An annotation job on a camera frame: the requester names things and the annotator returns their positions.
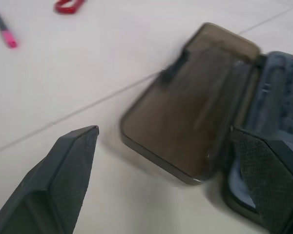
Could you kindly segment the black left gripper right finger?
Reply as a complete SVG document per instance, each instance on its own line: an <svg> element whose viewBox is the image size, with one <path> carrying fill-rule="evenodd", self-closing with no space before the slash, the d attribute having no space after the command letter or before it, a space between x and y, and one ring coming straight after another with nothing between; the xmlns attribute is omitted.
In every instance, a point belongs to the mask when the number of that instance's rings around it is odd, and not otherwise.
<svg viewBox="0 0 293 234"><path fill-rule="evenodd" d="M231 170L245 192L234 194L233 208L271 234L293 234L293 134L272 136L234 127L236 158Z"/></svg>

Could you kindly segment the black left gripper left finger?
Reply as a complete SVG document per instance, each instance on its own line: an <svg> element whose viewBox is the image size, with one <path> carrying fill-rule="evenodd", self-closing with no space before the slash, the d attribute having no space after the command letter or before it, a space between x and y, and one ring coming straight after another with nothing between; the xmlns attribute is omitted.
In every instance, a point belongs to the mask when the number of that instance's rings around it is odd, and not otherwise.
<svg viewBox="0 0 293 234"><path fill-rule="evenodd" d="M89 185L98 126L71 131L22 179L0 210L0 234L71 234Z"/></svg>

